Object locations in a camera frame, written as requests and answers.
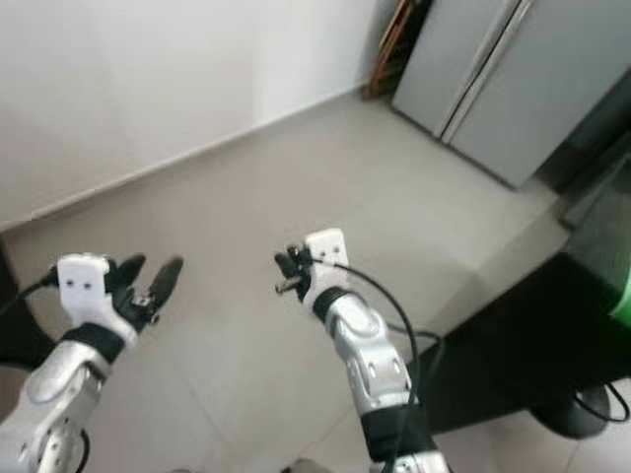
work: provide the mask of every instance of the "silver refrigerator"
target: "silver refrigerator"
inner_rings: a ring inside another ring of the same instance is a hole
[[[437,0],[393,106],[522,185],[631,64],[631,0]]]

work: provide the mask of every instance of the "black base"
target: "black base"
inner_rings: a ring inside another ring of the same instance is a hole
[[[595,411],[609,416],[609,398],[604,386],[584,389],[580,392],[580,396],[583,402]],[[580,440],[595,437],[607,427],[607,421],[583,409],[574,400],[573,394],[532,408],[530,413],[549,430],[568,439]]]

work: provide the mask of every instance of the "robotic hand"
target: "robotic hand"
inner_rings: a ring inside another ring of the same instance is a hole
[[[25,382],[18,406],[0,426],[2,473],[65,473],[83,426],[95,410],[111,365],[136,345],[175,288],[183,261],[166,263],[149,290],[132,284],[145,262],[119,266],[103,256],[63,256],[38,285],[59,288],[72,329]],[[83,468],[87,460],[84,450]]]
[[[386,323],[350,289],[348,273],[334,266],[348,265],[342,231],[311,234],[302,248],[289,246],[274,259],[286,278],[276,292],[296,290],[305,310],[324,324],[346,366],[374,462],[371,473],[449,473],[422,410],[407,409],[412,383],[388,340]]]

